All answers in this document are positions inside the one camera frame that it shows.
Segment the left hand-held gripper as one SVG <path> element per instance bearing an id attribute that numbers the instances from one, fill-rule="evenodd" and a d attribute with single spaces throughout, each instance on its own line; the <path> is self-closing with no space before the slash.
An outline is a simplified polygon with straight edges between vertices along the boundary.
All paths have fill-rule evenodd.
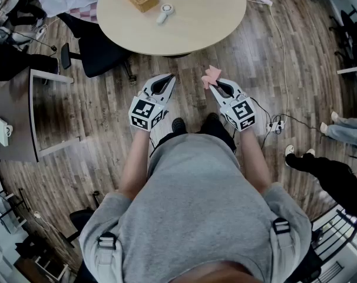
<path id="1" fill-rule="evenodd" d="M 146 81 L 138 96 L 134 96 L 128 116 L 136 128 L 151 131 L 168 113 L 166 104 L 176 83 L 174 74 L 160 74 Z"/>

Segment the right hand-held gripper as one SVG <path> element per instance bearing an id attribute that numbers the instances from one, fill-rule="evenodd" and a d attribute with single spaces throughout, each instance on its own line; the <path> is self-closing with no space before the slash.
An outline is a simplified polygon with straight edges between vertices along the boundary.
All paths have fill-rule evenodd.
<path id="1" fill-rule="evenodd" d="M 210 84 L 209 89 L 222 106 L 222 115 L 235 129 L 243 131 L 256 123 L 256 110 L 252 100 L 244 95 L 238 83 L 220 78 L 217 86 Z"/>

